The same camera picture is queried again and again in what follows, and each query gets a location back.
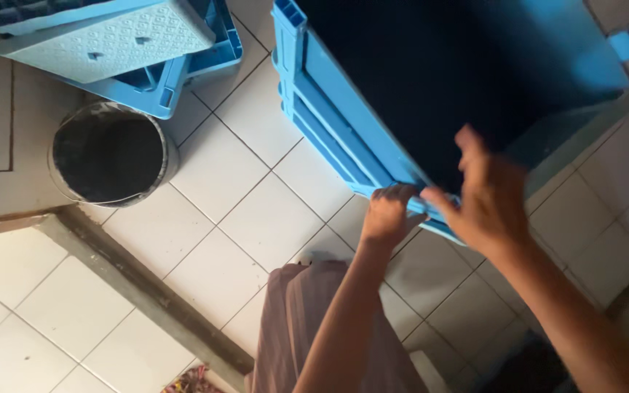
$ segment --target wall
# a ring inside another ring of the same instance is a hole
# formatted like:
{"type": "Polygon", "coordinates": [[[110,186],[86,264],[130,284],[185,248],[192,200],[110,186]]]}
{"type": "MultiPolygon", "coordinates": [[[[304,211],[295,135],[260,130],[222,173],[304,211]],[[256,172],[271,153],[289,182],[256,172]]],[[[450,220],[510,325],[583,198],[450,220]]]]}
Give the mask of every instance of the wall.
{"type": "Polygon", "coordinates": [[[81,90],[0,57],[0,215],[69,203],[50,180],[47,151],[81,90]]]}

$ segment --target hand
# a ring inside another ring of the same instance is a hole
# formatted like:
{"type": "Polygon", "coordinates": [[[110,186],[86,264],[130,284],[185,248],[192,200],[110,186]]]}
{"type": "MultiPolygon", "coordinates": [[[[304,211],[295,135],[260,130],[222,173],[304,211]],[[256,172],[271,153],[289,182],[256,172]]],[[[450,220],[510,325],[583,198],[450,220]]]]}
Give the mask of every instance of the hand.
{"type": "Polygon", "coordinates": [[[395,184],[372,192],[363,221],[361,244],[383,247],[391,252],[409,231],[426,220],[423,214],[407,218],[407,203],[416,194],[414,186],[395,184]]]}
{"type": "Polygon", "coordinates": [[[465,174],[462,206],[455,206],[437,187],[424,189],[422,198],[441,212],[468,246],[490,259],[511,247],[529,244],[532,238],[523,210],[526,172],[492,155],[468,124],[458,132],[455,141],[463,151],[459,164],[465,174]]]}

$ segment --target bucket handle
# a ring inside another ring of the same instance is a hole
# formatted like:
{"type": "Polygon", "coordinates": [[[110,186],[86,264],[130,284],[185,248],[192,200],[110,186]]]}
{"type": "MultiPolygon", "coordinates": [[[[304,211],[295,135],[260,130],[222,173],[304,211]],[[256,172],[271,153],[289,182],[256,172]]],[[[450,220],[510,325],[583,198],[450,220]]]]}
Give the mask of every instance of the bucket handle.
{"type": "Polygon", "coordinates": [[[48,174],[50,175],[50,180],[52,180],[52,183],[55,185],[55,188],[57,188],[57,191],[59,191],[60,194],[64,195],[65,198],[69,199],[70,201],[73,202],[77,202],[77,203],[85,203],[87,205],[105,205],[106,203],[118,203],[118,202],[124,202],[127,201],[128,199],[132,199],[134,197],[136,197],[137,195],[142,194],[142,192],[138,192],[135,194],[132,194],[131,196],[126,196],[125,198],[122,199],[118,199],[117,201],[104,201],[104,202],[89,202],[89,201],[83,201],[81,200],[82,197],[78,196],[76,194],[76,192],[74,192],[74,190],[72,190],[67,183],[64,181],[64,178],[62,177],[62,174],[60,174],[57,171],[57,168],[55,168],[54,165],[50,165],[51,162],[53,162],[53,158],[52,158],[52,145],[55,141],[53,140],[50,143],[50,147],[48,147],[48,159],[47,159],[47,164],[48,164],[48,174]],[[64,188],[66,188],[67,190],[69,190],[69,192],[74,193],[74,196],[70,196],[70,194],[68,192],[63,191],[63,187],[60,187],[60,183],[64,184],[64,188]]]}

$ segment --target person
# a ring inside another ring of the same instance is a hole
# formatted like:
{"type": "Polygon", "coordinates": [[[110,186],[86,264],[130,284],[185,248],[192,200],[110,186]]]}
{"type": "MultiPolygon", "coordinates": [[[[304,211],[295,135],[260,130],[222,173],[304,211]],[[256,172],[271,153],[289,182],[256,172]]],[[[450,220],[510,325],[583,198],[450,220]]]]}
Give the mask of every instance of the person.
{"type": "MultiPolygon", "coordinates": [[[[629,392],[629,344],[530,236],[525,171],[491,154],[466,125],[456,135],[462,205],[436,187],[421,197],[468,246],[488,257],[537,317],[584,393],[629,392]]],[[[296,264],[269,278],[251,392],[426,392],[385,319],[378,291],[407,235],[413,186],[372,193],[354,259],[296,264]]]]}

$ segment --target black bucket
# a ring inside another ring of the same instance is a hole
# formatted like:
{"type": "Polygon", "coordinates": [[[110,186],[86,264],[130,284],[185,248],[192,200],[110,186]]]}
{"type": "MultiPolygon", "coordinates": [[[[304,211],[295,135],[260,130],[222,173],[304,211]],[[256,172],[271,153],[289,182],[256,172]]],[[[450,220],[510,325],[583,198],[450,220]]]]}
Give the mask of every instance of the black bucket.
{"type": "Polygon", "coordinates": [[[63,121],[48,154],[63,195],[106,208],[143,200],[178,165],[178,151],[157,121],[115,102],[89,104],[63,121]]]}

